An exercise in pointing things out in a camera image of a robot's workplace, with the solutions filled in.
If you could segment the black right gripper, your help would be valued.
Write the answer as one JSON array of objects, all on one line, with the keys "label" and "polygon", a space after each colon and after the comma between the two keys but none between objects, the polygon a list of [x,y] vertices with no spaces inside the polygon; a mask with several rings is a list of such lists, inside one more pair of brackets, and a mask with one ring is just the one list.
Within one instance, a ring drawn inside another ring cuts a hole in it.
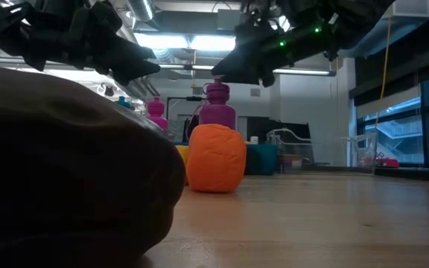
[{"label": "black right gripper", "polygon": [[276,82],[273,70],[325,52],[334,43],[332,25],[322,19],[289,31],[274,29],[270,23],[259,18],[239,25],[235,47],[213,67],[212,75],[224,83],[270,87]]}]

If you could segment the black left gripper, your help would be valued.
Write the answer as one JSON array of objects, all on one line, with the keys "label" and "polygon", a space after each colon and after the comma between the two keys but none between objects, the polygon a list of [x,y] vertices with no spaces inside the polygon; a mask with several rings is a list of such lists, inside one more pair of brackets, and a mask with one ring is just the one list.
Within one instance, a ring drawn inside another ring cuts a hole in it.
[{"label": "black left gripper", "polygon": [[[122,22],[110,1],[35,1],[34,8],[31,52],[40,71],[48,61],[78,69],[89,67],[101,74],[111,70],[113,79],[127,86],[161,70],[159,65],[144,61],[155,58],[150,48],[116,36]],[[109,67],[103,59],[109,51],[104,41],[112,42],[112,61],[135,61]]]}]

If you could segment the bright pink squeeze bottle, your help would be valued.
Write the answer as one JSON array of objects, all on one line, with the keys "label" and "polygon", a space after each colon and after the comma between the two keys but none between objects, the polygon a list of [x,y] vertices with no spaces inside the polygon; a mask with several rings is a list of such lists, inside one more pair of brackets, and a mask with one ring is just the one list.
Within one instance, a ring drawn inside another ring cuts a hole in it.
[{"label": "bright pink squeeze bottle", "polygon": [[163,117],[165,105],[160,101],[159,97],[154,97],[152,101],[147,103],[147,113],[148,118],[162,130],[168,129],[168,120]]}]

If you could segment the magenta squeeze bottle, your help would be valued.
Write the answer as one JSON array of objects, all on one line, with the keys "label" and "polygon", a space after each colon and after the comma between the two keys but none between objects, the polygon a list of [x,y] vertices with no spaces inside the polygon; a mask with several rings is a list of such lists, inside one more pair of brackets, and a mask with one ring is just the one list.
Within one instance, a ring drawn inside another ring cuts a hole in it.
[{"label": "magenta squeeze bottle", "polygon": [[215,78],[206,87],[208,103],[200,109],[200,124],[219,124],[234,130],[236,127],[236,111],[227,104],[230,98],[230,88]]}]

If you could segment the yellow toy lemon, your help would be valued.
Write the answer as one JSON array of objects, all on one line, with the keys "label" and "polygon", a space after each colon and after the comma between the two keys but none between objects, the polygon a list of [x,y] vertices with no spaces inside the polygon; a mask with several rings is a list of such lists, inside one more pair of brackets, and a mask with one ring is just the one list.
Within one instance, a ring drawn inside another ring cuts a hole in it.
[{"label": "yellow toy lemon", "polygon": [[187,171],[186,171],[186,167],[188,164],[188,155],[189,155],[189,146],[188,145],[175,145],[176,149],[178,150],[183,164],[184,164],[184,168],[185,168],[185,185],[189,185],[188,182],[188,177],[187,177]]}]

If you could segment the dark brown toy food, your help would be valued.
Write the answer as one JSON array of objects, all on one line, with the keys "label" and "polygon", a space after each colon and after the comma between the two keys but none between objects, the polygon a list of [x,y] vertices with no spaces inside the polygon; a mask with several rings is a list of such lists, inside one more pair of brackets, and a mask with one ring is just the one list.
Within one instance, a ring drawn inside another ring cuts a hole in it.
[{"label": "dark brown toy food", "polygon": [[138,268],[184,184],[180,154],[145,117],[0,68],[0,268]]}]

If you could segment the grey ceiling box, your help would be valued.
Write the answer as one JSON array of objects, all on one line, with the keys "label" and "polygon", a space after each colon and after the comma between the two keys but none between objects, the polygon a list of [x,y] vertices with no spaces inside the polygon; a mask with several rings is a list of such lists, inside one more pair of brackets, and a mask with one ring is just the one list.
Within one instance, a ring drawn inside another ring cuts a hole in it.
[{"label": "grey ceiling box", "polygon": [[217,29],[219,31],[233,31],[241,21],[241,12],[239,10],[217,11]]}]

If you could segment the black metal stand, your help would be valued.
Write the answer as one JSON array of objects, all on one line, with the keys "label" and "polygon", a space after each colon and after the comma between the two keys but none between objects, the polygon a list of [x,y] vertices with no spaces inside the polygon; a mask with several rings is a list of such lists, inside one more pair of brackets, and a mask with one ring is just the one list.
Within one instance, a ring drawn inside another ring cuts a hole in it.
[{"label": "black metal stand", "polygon": [[[171,118],[171,110],[180,102],[189,102],[189,103],[196,103],[197,106],[194,108],[194,111],[191,115],[181,115],[181,118],[179,118],[179,115],[176,114],[176,118]],[[200,96],[187,96],[187,97],[167,97],[166,99],[166,111],[165,115],[166,118],[169,119],[185,119],[185,129],[184,129],[184,136],[181,143],[175,143],[175,144],[185,144],[189,140],[189,131],[192,130],[198,122],[199,119],[199,109],[207,104],[207,99],[202,98]]]}]

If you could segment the black cabinet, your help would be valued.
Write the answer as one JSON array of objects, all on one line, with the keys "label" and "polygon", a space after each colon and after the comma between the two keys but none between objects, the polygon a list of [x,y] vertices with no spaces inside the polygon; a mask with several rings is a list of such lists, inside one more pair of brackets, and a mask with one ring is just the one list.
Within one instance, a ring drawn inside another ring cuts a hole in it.
[{"label": "black cabinet", "polygon": [[278,157],[300,158],[302,165],[314,163],[311,133],[308,124],[284,123],[262,117],[248,117],[247,134],[258,136],[260,144],[277,146]]}]

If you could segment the clear plastic bin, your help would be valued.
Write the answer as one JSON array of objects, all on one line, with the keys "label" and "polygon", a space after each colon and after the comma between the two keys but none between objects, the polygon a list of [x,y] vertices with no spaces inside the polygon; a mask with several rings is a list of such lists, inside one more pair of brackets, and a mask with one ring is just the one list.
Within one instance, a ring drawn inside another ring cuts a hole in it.
[{"label": "clear plastic bin", "polygon": [[301,138],[287,128],[267,133],[266,144],[278,173],[334,171],[373,173],[377,135]]},{"label": "clear plastic bin", "polygon": [[181,143],[184,136],[185,119],[169,119],[168,128],[163,133],[174,143]]}]

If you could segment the teal plastic bin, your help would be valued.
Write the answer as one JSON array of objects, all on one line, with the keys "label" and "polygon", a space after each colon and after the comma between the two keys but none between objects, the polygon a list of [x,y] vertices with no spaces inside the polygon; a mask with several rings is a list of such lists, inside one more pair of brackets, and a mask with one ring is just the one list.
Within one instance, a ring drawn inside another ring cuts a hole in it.
[{"label": "teal plastic bin", "polygon": [[197,142],[189,148],[188,178],[201,176],[239,175],[271,176],[276,171],[276,151],[273,146],[245,144],[230,141],[225,144]]}]

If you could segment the orange soft cube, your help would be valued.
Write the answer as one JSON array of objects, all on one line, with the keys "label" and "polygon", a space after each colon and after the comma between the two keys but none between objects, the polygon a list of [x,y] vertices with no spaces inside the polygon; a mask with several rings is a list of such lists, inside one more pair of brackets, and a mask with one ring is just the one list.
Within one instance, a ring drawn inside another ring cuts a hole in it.
[{"label": "orange soft cube", "polygon": [[235,191],[244,178],[247,144],[243,136],[220,124],[194,128],[188,145],[189,188],[205,193]]}]

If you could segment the small red object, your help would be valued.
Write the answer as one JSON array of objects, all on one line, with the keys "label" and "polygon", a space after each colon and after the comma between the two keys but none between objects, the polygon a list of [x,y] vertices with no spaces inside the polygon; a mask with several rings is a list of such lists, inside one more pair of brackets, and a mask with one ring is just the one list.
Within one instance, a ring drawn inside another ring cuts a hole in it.
[{"label": "small red object", "polygon": [[389,158],[386,158],[386,159],[377,158],[375,160],[375,166],[377,168],[394,168],[394,169],[400,168],[400,164],[397,159],[389,159]]}]

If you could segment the large dark framed window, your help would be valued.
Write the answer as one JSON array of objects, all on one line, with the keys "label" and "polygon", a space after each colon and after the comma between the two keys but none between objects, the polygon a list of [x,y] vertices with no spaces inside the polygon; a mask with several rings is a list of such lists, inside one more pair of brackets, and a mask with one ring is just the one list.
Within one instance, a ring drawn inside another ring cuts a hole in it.
[{"label": "large dark framed window", "polygon": [[376,158],[397,159],[400,168],[429,169],[429,79],[408,97],[383,97],[384,107],[357,120],[357,133],[377,135]]}]

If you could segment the silver spiral duct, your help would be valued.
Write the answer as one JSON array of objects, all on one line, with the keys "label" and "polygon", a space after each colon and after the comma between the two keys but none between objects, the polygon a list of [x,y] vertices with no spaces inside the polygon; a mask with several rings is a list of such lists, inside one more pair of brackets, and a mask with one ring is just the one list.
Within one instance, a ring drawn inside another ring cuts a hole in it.
[{"label": "silver spiral duct", "polygon": [[152,20],[156,13],[153,0],[127,0],[127,6],[135,18],[142,22]]}]

